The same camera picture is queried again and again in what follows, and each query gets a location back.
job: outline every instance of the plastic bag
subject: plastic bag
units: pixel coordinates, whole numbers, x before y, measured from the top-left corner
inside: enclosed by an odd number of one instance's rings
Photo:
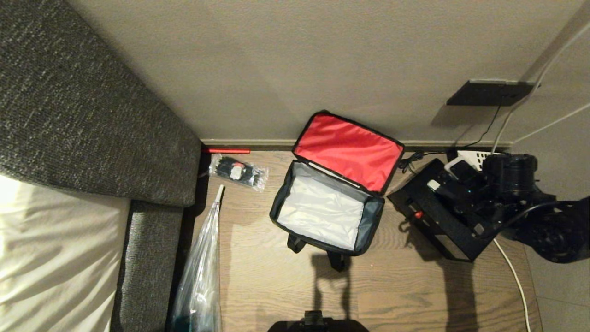
[[[221,332],[219,306],[219,187],[211,210],[193,242],[182,274],[174,308],[173,331]]]
[[[263,191],[268,180],[268,168],[241,162],[221,155],[211,155],[209,175],[226,178],[235,183],[247,185],[256,191]]]

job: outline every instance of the red bag lining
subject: red bag lining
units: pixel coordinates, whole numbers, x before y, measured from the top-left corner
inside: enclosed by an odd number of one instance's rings
[[[382,192],[403,150],[381,134],[326,112],[313,117],[293,152],[369,191]]]

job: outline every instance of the black bag strap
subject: black bag strap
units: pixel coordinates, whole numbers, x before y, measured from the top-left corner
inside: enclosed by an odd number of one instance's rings
[[[338,272],[344,271],[346,264],[344,262],[344,255],[341,253],[328,251],[328,259],[332,268]]]
[[[293,250],[294,253],[299,253],[303,247],[305,247],[307,243],[303,240],[298,238],[295,235],[289,234],[289,238],[287,239],[287,247]]]

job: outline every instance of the cable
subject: cable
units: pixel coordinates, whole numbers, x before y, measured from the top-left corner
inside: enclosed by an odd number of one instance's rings
[[[481,140],[483,139],[483,136],[485,136],[490,131],[491,126],[494,124],[494,121],[496,120],[496,116],[498,116],[498,112],[500,111],[500,108],[502,107],[502,101],[504,101],[504,96],[502,96],[502,99],[500,100],[500,104],[498,105],[498,108],[496,109],[496,113],[494,114],[494,117],[491,119],[491,122],[487,126],[486,131],[483,134],[481,134],[480,139],[478,139],[477,141],[475,141],[471,144],[464,145],[464,146],[460,147],[459,149],[467,148],[467,147],[470,147],[474,144],[481,142]]]
[[[570,113],[570,114],[567,114],[567,115],[565,115],[565,116],[562,116],[561,118],[559,118],[559,119],[557,119],[557,120],[555,120],[555,121],[553,121],[553,122],[549,123],[548,125],[545,125],[545,126],[543,126],[543,127],[539,128],[539,129],[537,129],[537,130],[535,130],[535,131],[533,131],[533,132],[531,132],[531,133],[528,133],[528,134],[526,134],[525,136],[522,136],[521,138],[519,138],[519,139],[515,140],[514,142],[512,142],[512,144],[516,144],[516,143],[518,143],[518,142],[522,141],[523,139],[526,139],[526,138],[529,138],[529,137],[533,136],[534,134],[536,134],[536,133],[538,133],[538,132],[542,132],[542,131],[544,131],[545,129],[547,129],[547,128],[551,127],[552,125],[554,125],[554,124],[557,124],[558,122],[561,122],[561,121],[563,121],[563,120],[565,120],[565,119],[567,119],[567,118],[569,118],[569,117],[571,117],[571,116],[574,116],[574,115],[578,114],[579,112],[582,112],[582,111],[584,111],[584,110],[586,110],[586,109],[588,109],[588,108],[590,108],[590,103],[587,103],[586,105],[584,105],[584,106],[580,107],[579,109],[577,109],[577,110],[573,111],[573,112],[572,112],[572,113]]]
[[[514,266],[512,266],[512,262],[510,261],[510,259],[508,258],[508,256],[506,256],[506,253],[504,252],[504,250],[502,249],[502,247],[500,246],[500,244],[498,243],[498,241],[496,239],[494,239],[494,243],[498,247],[498,250],[500,251],[500,253],[502,254],[502,256],[504,256],[504,259],[508,263],[508,266],[510,267],[510,270],[512,270],[512,274],[514,275],[514,279],[516,280],[516,285],[518,285],[518,290],[520,291],[520,297],[522,298],[522,306],[525,308],[526,330],[528,332],[530,332],[529,309],[526,306],[525,292],[522,290],[522,286],[520,284],[520,280],[518,279],[518,276],[516,275],[516,270],[514,270]]]
[[[503,227],[508,227],[513,223],[516,223],[517,221],[519,221],[522,217],[526,216],[527,214],[538,210],[542,207],[550,207],[550,206],[558,206],[558,205],[562,205],[562,204],[569,204],[569,205],[573,205],[575,204],[576,201],[550,201],[550,202],[545,202],[545,203],[540,203],[537,204],[535,206],[529,207],[528,209],[520,212],[519,214],[515,215],[514,217],[510,218],[510,220],[508,220]]]
[[[496,120],[496,117],[498,116],[498,112],[500,112],[500,108],[502,107],[502,101],[503,100],[504,100],[504,96],[502,96],[502,100],[500,101],[500,104],[498,105],[498,108],[496,109],[496,113],[494,114],[494,117],[492,118],[490,124],[487,126],[486,131],[483,134],[481,134],[480,139],[478,139],[477,141],[475,141],[473,143],[470,143],[470,144],[467,144],[467,145],[463,145],[462,147],[458,147],[457,149],[467,148],[467,147],[470,147],[470,146],[472,146],[474,144],[477,144],[477,143],[481,142],[481,140],[483,139],[483,136],[485,136],[490,131],[491,126],[494,124],[494,121]],[[405,174],[409,170],[410,172],[412,172],[412,174],[415,175],[416,172],[412,169],[412,162],[418,161],[418,160],[422,160],[425,155],[430,155],[430,154],[447,154],[451,150],[448,150],[448,151],[445,151],[445,152],[429,152],[429,153],[426,153],[426,154],[424,152],[422,152],[422,151],[414,152],[410,157],[401,159],[399,161],[398,168],[400,168],[402,170],[402,174]]]
[[[506,128],[506,125],[508,124],[508,121],[510,121],[512,114],[514,114],[514,112],[519,107],[524,105],[535,94],[535,92],[537,92],[537,89],[541,85],[541,81],[545,77],[545,74],[549,71],[549,68],[551,68],[553,63],[555,63],[555,60],[557,59],[557,57],[559,57],[563,53],[563,51],[565,51],[566,48],[568,48],[574,41],[576,41],[576,39],[578,39],[582,34],[584,34],[584,32],[586,32],[586,30],[588,30],[589,28],[590,28],[590,21],[588,23],[586,23],[586,25],[583,26],[575,35],[571,36],[571,38],[567,41],[567,43],[565,43],[553,55],[553,57],[543,66],[543,70],[541,71],[541,73],[539,74],[539,77],[535,81],[535,85],[533,86],[533,89],[530,91],[530,93],[526,97],[524,97],[518,104],[516,104],[516,106],[514,106],[510,110],[510,112],[506,116],[506,119],[504,119],[504,123],[502,124],[502,127],[500,128],[500,131],[498,131],[498,134],[496,135],[496,139],[494,140],[494,147],[492,147],[492,149],[491,149],[491,154],[494,154],[494,152],[496,151],[496,148],[498,146],[498,142],[500,141],[500,137],[502,136],[502,133],[504,132],[504,129]]]
[[[409,156],[408,158],[404,158],[404,159],[400,159],[399,160],[399,164],[398,164],[398,168],[400,168],[402,170],[402,174],[405,174],[408,170],[410,172],[412,172],[413,174],[416,174],[414,172],[414,170],[412,170],[411,168],[411,164],[414,161],[418,161],[418,160],[422,160],[424,158],[425,155],[431,155],[431,154],[446,154],[447,151],[445,152],[429,152],[427,154],[425,154],[422,151],[418,151],[418,152],[414,152],[411,156]]]

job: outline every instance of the cooler bag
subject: cooler bag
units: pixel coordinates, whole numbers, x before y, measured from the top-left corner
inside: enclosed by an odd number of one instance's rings
[[[315,113],[293,147],[297,159],[270,211],[289,233],[287,246],[295,253],[307,243],[324,249],[338,271],[345,256],[365,253],[403,153],[391,137],[325,110]]]

